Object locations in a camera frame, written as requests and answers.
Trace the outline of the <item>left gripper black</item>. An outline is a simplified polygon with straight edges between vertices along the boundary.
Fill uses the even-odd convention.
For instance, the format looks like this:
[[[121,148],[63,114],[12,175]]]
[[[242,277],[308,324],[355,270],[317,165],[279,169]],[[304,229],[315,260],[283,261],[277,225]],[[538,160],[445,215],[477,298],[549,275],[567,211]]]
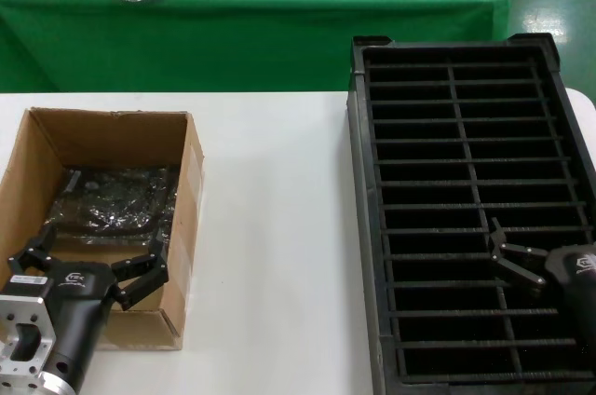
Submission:
[[[56,236],[54,224],[44,225],[7,259],[1,321],[8,332],[2,371],[9,375],[83,375],[114,301],[127,311],[169,281],[160,227],[145,254],[110,266],[59,262],[51,256]]]

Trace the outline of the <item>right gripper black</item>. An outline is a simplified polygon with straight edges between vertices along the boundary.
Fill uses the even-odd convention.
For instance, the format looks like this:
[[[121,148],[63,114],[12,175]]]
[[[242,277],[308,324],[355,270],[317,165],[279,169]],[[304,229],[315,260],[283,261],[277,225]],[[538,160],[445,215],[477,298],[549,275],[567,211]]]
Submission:
[[[595,293],[593,244],[563,246],[549,253],[544,249],[510,243],[498,219],[493,217],[491,222],[492,270],[499,279],[508,285],[523,289],[532,296],[541,296],[546,287],[544,278],[505,258],[509,254],[525,261],[546,260],[547,274],[565,293]]]

